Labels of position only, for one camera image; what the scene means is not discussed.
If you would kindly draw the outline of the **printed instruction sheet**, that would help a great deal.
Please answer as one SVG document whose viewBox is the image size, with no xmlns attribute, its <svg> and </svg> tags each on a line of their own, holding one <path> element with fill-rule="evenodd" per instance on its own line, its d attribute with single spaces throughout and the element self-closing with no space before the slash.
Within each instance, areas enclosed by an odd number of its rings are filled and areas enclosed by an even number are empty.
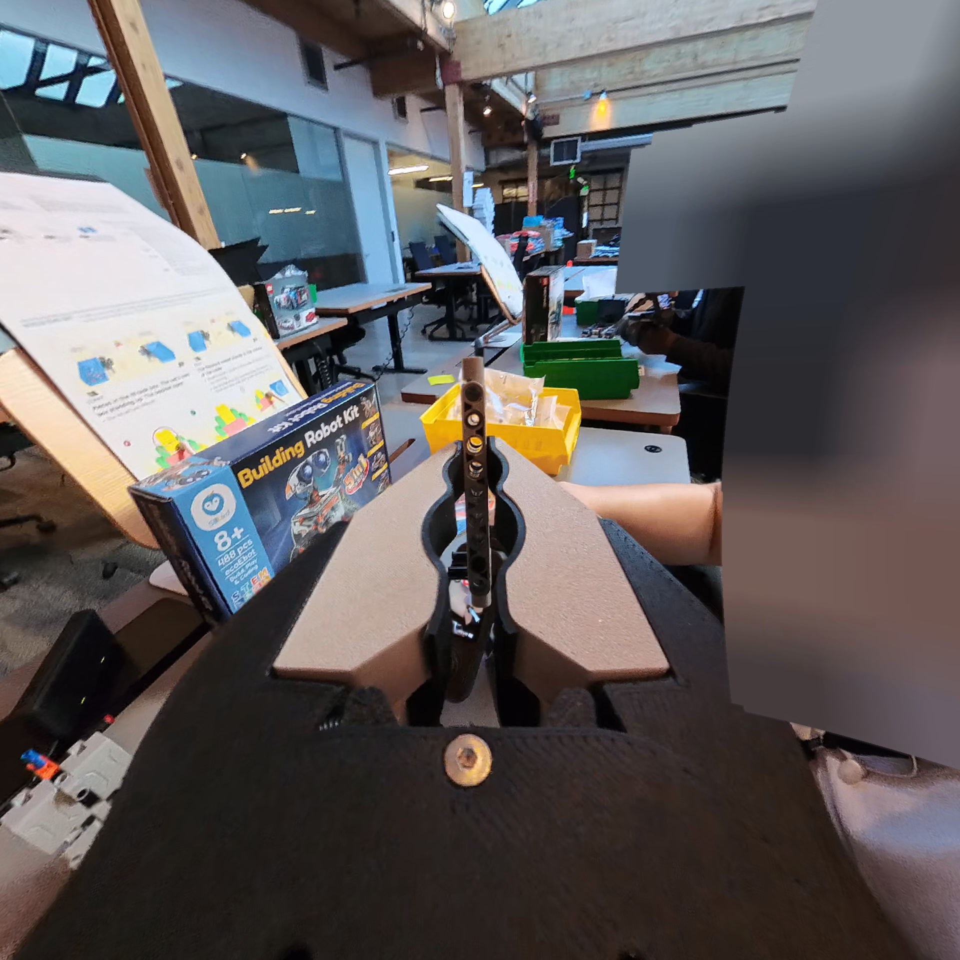
<svg viewBox="0 0 960 960">
<path fill-rule="evenodd" d="M 438 220 L 466 246 L 481 268 L 486 285 L 504 318 L 516 325 L 524 309 L 523 283 L 508 252 L 486 225 L 473 216 L 436 204 Z"/>
<path fill-rule="evenodd" d="M 210 253 L 106 182 L 2 172 L 1 320 L 135 479 L 306 396 Z"/>
</svg>

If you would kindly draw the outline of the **clear plastic parts bags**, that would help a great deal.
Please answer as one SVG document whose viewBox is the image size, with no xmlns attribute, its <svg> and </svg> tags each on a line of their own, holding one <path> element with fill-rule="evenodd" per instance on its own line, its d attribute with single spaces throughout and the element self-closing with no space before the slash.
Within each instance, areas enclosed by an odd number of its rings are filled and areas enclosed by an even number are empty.
<svg viewBox="0 0 960 960">
<path fill-rule="evenodd" d="M 572 407 L 546 392 L 544 378 L 485 369 L 482 376 L 462 373 L 461 386 L 442 422 L 467 424 L 470 428 L 521 426 L 562 429 Z"/>
</svg>

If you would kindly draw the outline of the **yellow parts bin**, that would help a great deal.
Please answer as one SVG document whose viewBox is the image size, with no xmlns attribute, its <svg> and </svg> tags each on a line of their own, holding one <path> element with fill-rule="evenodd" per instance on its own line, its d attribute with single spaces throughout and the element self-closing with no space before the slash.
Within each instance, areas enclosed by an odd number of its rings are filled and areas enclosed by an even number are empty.
<svg viewBox="0 0 960 960">
<path fill-rule="evenodd" d="M 457 382 L 438 398 L 420 418 L 426 441 L 433 453 L 462 438 L 459 417 L 450 413 L 461 399 L 461 383 Z M 557 476 L 572 463 L 582 426 L 582 405 L 577 390 L 546 388 L 547 399 L 557 401 L 562 413 L 560 426 L 490 424 L 488 436 L 498 438 L 550 476 Z"/>
</svg>

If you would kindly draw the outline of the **wooden sheet stand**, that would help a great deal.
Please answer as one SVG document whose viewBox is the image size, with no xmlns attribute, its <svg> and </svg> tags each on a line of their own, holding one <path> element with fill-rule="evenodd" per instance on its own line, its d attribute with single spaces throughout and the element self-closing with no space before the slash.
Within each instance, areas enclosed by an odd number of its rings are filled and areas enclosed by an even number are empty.
<svg viewBox="0 0 960 960">
<path fill-rule="evenodd" d="M 130 494 L 138 478 L 306 398 L 264 334 L 214 330 L 193 353 L 183 326 L 21 326 L 2 355 L 2 412 L 73 479 L 118 531 L 157 540 Z M 177 446 L 184 452 L 175 453 Z"/>
</svg>

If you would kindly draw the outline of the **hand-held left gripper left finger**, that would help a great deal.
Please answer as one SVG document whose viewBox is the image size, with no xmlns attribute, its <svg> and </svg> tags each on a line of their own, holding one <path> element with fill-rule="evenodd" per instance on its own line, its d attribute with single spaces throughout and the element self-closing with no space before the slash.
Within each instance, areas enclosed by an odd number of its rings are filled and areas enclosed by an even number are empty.
<svg viewBox="0 0 960 960">
<path fill-rule="evenodd" d="M 377 688 L 400 724 L 431 680 L 424 647 L 456 538 L 450 444 L 355 513 L 272 665 L 279 678 Z"/>
</svg>

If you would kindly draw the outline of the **black power adapter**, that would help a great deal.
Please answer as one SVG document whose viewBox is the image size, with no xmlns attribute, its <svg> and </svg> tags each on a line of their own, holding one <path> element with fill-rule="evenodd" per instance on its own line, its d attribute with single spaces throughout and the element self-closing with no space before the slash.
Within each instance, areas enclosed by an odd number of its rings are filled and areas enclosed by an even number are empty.
<svg viewBox="0 0 960 960">
<path fill-rule="evenodd" d="M 108 712 L 129 659 L 94 610 L 74 613 L 14 710 L 32 743 L 73 742 Z"/>
</svg>

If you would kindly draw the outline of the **green parts bin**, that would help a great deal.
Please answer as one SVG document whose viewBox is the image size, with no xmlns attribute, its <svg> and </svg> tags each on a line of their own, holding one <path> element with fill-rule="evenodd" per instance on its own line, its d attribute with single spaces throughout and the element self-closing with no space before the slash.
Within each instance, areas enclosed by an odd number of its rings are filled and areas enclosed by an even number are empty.
<svg viewBox="0 0 960 960">
<path fill-rule="evenodd" d="M 523 375 L 548 390 L 576 391 L 582 401 L 628 400 L 642 379 L 636 359 L 616 357 L 524 361 Z"/>
<path fill-rule="evenodd" d="M 607 362 L 623 359 L 618 339 L 573 339 L 522 344 L 520 362 L 526 369 L 544 363 Z"/>
</svg>

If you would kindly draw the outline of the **person's right forearm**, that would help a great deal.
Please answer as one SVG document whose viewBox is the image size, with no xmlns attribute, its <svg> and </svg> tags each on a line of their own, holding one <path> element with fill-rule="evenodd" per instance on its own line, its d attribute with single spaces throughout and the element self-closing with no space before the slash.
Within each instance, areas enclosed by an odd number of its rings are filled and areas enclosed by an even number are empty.
<svg viewBox="0 0 960 960">
<path fill-rule="evenodd" d="M 723 563 L 721 483 L 558 485 L 599 518 L 618 524 L 666 567 Z"/>
</svg>

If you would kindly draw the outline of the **black carton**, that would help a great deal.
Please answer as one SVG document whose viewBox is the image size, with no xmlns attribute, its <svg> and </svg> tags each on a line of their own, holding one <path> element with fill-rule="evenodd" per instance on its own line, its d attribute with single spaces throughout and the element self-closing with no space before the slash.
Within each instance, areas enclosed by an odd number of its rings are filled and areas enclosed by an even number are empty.
<svg viewBox="0 0 960 960">
<path fill-rule="evenodd" d="M 529 271 L 524 277 L 524 346 L 561 339 L 566 287 L 564 271 L 563 266 L 545 266 Z"/>
</svg>

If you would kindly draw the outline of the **grey perforated building beam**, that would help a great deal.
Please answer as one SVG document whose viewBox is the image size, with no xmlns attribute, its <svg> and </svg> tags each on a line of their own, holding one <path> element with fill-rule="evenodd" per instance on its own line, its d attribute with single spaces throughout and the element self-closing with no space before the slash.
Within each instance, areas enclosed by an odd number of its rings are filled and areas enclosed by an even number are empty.
<svg viewBox="0 0 960 960">
<path fill-rule="evenodd" d="M 494 560 L 492 528 L 496 501 L 491 491 L 486 418 L 484 362 L 479 357 L 462 361 L 460 390 L 462 417 L 462 543 L 451 557 L 450 577 L 459 582 L 462 598 L 454 602 L 462 621 L 454 626 L 461 639 L 477 641 L 489 624 L 493 602 Z"/>
</svg>

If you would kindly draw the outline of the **grey desk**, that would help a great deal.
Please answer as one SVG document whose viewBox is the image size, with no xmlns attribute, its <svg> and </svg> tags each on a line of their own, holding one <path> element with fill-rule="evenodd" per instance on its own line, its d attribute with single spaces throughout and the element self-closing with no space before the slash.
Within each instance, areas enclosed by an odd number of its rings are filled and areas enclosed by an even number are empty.
<svg viewBox="0 0 960 960">
<path fill-rule="evenodd" d="M 582 486 L 688 483 L 686 443 L 678 437 L 589 426 L 561 478 Z M 199 640 L 125 708 L 106 736 L 131 758 L 175 686 L 210 644 Z M 1 957 L 12 958 L 70 879 L 59 854 L 47 853 L 2 826 Z"/>
</svg>

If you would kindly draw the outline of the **wood-edged standing desk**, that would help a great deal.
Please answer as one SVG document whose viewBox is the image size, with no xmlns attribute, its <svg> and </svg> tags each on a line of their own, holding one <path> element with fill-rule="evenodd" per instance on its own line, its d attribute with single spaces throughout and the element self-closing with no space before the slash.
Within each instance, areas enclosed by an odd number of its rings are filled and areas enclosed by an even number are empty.
<svg viewBox="0 0 960 960">
<path fill-rule="evenodd" d="M 390 334 L 390 362 L 372 367 L 372 376 L 378 379 L 385 374 L 420 376 L 426 373 L 423 367 L 405 366 L 402 352 L 403 334 L 399 315 L 423 301 L 424 294 L 431 290 L 430 282 L 401 283 L 393 286 L 373 283 L 354 283 L 319 291 L 314 303 L 318 318 L 354 319 L 359 324 L 387 318 Z"/>
</svg>

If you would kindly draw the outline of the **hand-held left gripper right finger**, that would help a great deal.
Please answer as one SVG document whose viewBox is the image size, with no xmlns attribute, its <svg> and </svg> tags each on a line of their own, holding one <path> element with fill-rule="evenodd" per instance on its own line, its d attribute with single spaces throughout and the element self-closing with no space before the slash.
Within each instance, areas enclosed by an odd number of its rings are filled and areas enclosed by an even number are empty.
<svg viewBox="0 0 960 960">
<path fill-rule="evenodd" d="M 497 601 L 490 684 L 503 726 L 538 726 L 565 690 L 665 681 L 670 663 L 596 513 L 504 440 L 498 522 L 516 540 Z"/>
</svg>

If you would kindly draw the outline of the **blue robot kit box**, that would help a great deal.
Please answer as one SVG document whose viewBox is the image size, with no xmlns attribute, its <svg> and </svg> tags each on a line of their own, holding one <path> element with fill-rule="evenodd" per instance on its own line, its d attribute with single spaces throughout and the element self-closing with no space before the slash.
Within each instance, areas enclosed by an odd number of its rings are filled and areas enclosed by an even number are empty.
<svg viewBox="0 0 960 960">
<path fill-rule="evenodd" d="M 377 387 L 344 380 L 128 491 L 216 624 L 391 482 Z"/>
</svg>

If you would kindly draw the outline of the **toy set box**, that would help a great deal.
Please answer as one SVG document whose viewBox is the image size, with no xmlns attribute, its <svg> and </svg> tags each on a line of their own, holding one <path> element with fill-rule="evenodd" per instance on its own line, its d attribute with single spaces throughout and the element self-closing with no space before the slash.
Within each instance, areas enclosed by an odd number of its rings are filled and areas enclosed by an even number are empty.
<svg viewBox="0 0 960 960">
<path fill-rule="evenodd" d="M 275 340 L 292 336 L 317 323 L 314 294 L 305 270 L 290 264 L 265 280 L 266 323 Z"/>
</svg>

